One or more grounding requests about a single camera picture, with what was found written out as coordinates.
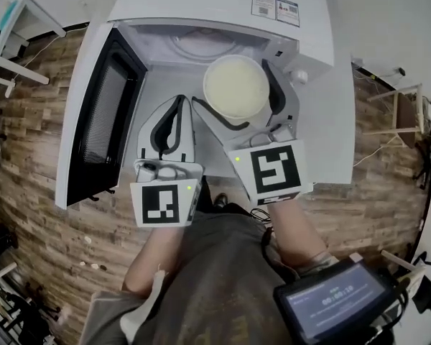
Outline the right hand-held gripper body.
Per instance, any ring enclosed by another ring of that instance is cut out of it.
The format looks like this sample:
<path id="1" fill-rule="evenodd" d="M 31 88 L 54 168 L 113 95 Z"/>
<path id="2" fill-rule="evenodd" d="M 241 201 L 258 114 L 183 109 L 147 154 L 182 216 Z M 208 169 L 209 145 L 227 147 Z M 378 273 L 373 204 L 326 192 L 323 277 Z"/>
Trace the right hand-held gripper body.
<path id="1" fill-rule="evenodd" d="M 289 122 L 231 139 L 224 151 L 253 206 L 293 200 L 313 191 L 305 144 Z"/>

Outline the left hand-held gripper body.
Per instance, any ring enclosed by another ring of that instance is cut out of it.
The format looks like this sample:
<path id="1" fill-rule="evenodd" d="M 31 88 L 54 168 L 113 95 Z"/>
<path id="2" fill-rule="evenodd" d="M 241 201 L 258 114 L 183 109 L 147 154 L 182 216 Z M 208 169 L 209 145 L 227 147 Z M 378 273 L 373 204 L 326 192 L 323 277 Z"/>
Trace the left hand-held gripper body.
<path id="1" fill-rule="evenodd" d="M 204 168 L 198 163 L 138 159 L 130 184 L 136 224 L 164 228 L 191 225 Z"/>

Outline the cream round bowl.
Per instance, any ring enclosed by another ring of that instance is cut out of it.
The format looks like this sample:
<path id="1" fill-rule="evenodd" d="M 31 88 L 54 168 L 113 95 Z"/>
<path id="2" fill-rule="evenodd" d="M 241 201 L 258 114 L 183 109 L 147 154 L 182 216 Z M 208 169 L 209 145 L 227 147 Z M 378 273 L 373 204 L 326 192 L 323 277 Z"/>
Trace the cream round bowl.
<path id="1" fill-rule="evenodd" d="M 226 55 L 211 63 L 203 77 L 208 104 L 228 119 L 256 116 L 269 100 L 267 75 L 255 60 Z"/>

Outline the person's right forearm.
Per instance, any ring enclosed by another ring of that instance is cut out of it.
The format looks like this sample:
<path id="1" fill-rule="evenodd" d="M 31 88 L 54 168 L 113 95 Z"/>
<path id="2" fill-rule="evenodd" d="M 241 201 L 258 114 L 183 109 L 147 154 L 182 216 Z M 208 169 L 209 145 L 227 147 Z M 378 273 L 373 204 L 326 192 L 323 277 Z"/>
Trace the person's right forearm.
<path id="1" fill-rule="evenodd" d="M 338 262 L 298 201 L 273 203 L 268 206 L 268 212 L 284 265 L 306 273 Z"/>

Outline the person's left forearm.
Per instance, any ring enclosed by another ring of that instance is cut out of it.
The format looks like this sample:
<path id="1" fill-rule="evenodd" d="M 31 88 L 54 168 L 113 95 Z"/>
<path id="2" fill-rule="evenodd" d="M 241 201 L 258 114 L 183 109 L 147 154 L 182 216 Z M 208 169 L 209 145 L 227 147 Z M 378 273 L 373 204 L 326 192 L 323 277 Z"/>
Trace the person's left forearm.
<path id="1" fill-rule="evenodd" d="M 171 272 L 176 267 L 184 231 L 183 227 L 153 228 L 131 263 L 122 290 L 146 298 L 152 291 L 155 273 Z"/>

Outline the blue-edged printed label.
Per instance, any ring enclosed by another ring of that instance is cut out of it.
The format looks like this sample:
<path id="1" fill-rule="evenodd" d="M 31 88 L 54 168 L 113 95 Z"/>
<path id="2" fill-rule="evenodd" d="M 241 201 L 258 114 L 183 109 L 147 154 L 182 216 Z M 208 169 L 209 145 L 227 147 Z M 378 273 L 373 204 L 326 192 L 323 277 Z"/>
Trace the blue-edged printed label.
<path id="1" fill-rule="evenodd" d="M 298 4 L 288 0 L 276 0 L 276 20 L 295 27 L 300 27 Z"/>

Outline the white printed label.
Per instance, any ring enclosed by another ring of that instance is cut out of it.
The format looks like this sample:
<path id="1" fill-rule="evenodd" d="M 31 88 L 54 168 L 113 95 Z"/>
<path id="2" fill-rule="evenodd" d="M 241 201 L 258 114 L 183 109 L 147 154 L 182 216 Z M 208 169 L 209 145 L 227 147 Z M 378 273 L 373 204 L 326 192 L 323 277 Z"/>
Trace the white printed label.
<path id="1" fill-rule="evenodd" d="M 251 14 L 275 20 L 277 16 L 277 0 L 251 0 Z"/>

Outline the person's grey shirt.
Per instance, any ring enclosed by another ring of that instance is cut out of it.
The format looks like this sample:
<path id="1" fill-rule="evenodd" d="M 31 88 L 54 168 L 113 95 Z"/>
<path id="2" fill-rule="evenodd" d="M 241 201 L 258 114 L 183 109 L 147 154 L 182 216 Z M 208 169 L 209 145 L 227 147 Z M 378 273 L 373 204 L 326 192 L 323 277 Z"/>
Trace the person's grey shirt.
<path id="1" fill-rule="evenodd" d="M 261 253 L 264 230 L 241 214 L 198 214 L 184 233 L 176 272 L 134 339 L 120 320 L 144 299 L 100 292 L 80 345 L 292 345 L 273 299 L 282 279 Z"/>

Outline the wooden stool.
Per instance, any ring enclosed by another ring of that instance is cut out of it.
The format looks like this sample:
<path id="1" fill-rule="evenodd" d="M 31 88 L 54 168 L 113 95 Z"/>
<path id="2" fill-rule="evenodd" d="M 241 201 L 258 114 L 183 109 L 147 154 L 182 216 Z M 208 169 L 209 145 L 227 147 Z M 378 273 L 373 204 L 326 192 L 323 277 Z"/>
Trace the wooden stool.
<path id="1" fill-rule="evenodd" d="M 382 148 L 415 148 L 417 134 L 425 133 L 423 109 L 423 85 L 421 83 L 369 97 L 368 102 L 393 98 L 391 127 L 363 132 L 364 135 L 391 135 Z"/>

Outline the black tablet with screen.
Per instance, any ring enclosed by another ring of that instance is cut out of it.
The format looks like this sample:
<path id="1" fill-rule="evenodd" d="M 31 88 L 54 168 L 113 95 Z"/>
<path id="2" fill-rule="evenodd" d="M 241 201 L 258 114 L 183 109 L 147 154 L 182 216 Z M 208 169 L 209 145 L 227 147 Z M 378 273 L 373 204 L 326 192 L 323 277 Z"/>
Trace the black tablet with screen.
<path id="1" fill-rule="evenodd" d="M 364 261 L 344 259 L 273 292 L 294 345 L 369 345 L 385 329 L 375 321 L 397 299 Z"/>

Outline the pale wooden stick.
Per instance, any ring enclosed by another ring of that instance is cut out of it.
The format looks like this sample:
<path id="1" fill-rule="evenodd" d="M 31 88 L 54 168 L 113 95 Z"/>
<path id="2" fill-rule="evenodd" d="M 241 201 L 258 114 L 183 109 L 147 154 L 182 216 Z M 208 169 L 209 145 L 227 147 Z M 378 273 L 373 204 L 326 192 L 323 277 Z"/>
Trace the pale wooden stick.
<path id="1" fill-rule="evenodd" d="M 389 260 L 390 262 L 393 262 L 394 264 L 396 264 L 400 267 L 403 267 L 406 270 L 414 271 L 416 269 L 416 267 L 413 264 L 399 258 L 398 256 L 396 256 L 396 255 L 394 255 L 394 254 L 392 254 L 386 250 L 382 250 L 381 255 L 385 259 Z"/>

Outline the black chair base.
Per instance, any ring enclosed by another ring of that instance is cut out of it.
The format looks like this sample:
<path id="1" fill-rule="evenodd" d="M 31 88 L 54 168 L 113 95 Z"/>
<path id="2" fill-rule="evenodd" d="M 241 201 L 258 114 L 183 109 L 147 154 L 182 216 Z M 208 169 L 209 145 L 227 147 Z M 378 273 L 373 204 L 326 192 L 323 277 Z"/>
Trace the black chair base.
<path id="1" fill-rule="evenodd" d="M 26 282 L 24 290 L 18 293 L 23 294 L 23 296 L 19 298 L 19 305 L 24 309 L 43 312 L 53 321 L 59 319 L 61 308 L 59 306 L 51 308 L 47 305 L 45 288 L 41 284 L 32 285 L 30 282 Z"/>

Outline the white rack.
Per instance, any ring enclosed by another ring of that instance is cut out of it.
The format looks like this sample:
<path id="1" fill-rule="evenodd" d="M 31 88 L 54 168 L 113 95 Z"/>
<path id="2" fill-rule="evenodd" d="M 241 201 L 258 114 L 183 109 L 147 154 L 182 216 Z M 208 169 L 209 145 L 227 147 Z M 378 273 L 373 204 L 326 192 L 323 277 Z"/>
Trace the white rack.
<path id="1" fill-rule="evenodd" d="M 21 326 L 15 320 L 20 314 L 20 309 L 15 306 L 13 300 L 8 299 L 8 294 L 18 295 L 18 292 L 9 284 L 6 276 L 17 267 L 10 264 L 0 269 L 0 337 L 8 345 L 18 344 Z"/>

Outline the black bag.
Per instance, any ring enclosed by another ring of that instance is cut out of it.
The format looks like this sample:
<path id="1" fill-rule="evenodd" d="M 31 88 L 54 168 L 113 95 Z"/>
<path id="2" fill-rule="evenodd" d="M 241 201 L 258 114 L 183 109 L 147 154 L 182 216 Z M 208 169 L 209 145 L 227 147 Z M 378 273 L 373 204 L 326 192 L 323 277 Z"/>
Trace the black bag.
<path id="1" fill-rule="evenodd" d="M 419 314 L 431 311 L 431 280 L 424 276 L 412 301 Z"/>

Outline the white frame table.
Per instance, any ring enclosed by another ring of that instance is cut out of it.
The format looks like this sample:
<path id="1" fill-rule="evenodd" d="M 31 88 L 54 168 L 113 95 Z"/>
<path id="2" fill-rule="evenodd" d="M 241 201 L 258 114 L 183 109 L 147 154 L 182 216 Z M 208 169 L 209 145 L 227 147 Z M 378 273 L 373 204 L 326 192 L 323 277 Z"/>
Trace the white frame table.
<path id="1" fill-rule="evenodd" d="M 0 68 L 11 71 L 15 74 L 15 78 L 22 76 L 32 81 L 47 85 L 50 82 L 48 77 L 45 77 L 26 66 L 19 65 L 10 59 L 4 57 L 6 44 L 9 40 L 17 41 L 21 46 L 28 46 L 29 43 L 20 35 L 14 32 L 14 26 L 18 22 L 21 13 L 28 10 L 38 20 L 46 24 L 51 31 L 58 37 L 65 37 L 66 31 L 62 26 L 54 20 L 35 0 L 14 0 L 6 8 L 4 15 L 0 21 Z"/>

